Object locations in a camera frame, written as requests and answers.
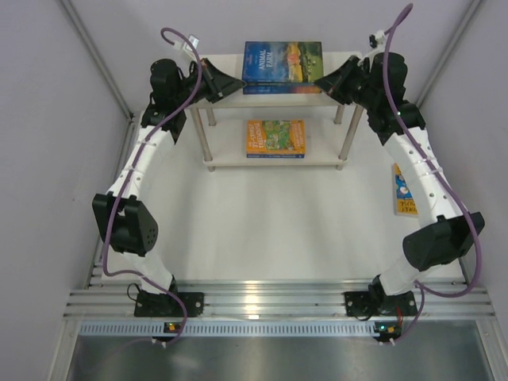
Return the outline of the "orange Treehouse book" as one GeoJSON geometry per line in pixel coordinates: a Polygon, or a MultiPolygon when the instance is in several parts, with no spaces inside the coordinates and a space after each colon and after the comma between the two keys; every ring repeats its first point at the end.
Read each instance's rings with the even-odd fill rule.
{"type": "Polygon", "coordinates": [[[416,217],[418,215],[416,203],[397,164],[393,164],[393,179],[395,214],[416,217]]]}
{"type": "Polygon", "coordinates": [[[306,154],[303,120],[251,120],[247,122],[246,155],[306,154]]]}

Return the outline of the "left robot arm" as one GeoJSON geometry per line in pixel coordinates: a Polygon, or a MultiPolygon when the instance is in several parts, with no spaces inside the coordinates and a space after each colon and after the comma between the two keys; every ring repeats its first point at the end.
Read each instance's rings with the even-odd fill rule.
{"type": "Polygon", "coordinates": [[[175,147],[187,121],[186,108],[203,99],[219,102],[245,83],[204,58],[190,62],[188,75],[174,60],[157,60],[150,67],[150,85],[149,104],[130,157],[109,190],[94,196],[92,209],[103,253],[124,255],[132,265],[128,273],[141,280],[143,291],[170,295],[174,276],[156,253],[159,226],[143,198],[164,157],[175,147]]]}

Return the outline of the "Jane Eyre book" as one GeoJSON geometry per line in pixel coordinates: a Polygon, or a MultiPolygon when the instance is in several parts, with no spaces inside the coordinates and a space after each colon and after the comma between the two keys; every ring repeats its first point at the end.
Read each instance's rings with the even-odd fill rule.
{"type": "Polygon", "coordinates": [[[316,86],[246,86],[243,94],[320,94],[316,86]]]}

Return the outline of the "dark blue book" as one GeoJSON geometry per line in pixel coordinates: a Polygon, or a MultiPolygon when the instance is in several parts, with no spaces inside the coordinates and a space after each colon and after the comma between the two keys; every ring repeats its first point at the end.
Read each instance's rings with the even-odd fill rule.
{"type": "Polygon", "coordinates": [[[313,83],[246,82],[245,87],[246,86],[315,86],[315,85],[313,83]]]}

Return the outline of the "Animal Farm book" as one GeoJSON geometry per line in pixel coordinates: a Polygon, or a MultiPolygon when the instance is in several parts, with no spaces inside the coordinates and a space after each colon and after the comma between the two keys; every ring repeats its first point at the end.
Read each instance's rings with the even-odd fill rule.
{"type": "Polygon", "coordinates": [[[312,83],[324,75],[320,41],[247,41],[242,79],[248,83],[312,83]]]}

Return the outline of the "blue 91-Storey Treehouse book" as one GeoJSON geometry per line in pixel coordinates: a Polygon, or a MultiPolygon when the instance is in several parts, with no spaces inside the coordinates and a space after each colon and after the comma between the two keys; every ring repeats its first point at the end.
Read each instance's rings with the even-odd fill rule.
{"type": "Polygon", "coordinates": [[[305,154],[266,154],[266,153],[248,153],[248,159],[304,159],[305,154]]]}

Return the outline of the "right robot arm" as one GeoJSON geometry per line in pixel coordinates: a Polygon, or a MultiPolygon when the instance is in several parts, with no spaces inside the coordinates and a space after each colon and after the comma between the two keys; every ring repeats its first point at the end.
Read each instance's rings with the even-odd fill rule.
{"type": "Polygon", "coordinates": [[[481,250],[483,215],[470,212],[445,178],[418,107],[405,98],[408,67],[403,56],[378,53],[373,60],[350,56],[315,80],[341,105],[356,104],[409,187],[420,228],[402,239],[402,255],[371,286],[383,296],[409,291],[429,273],[481,250]]]}

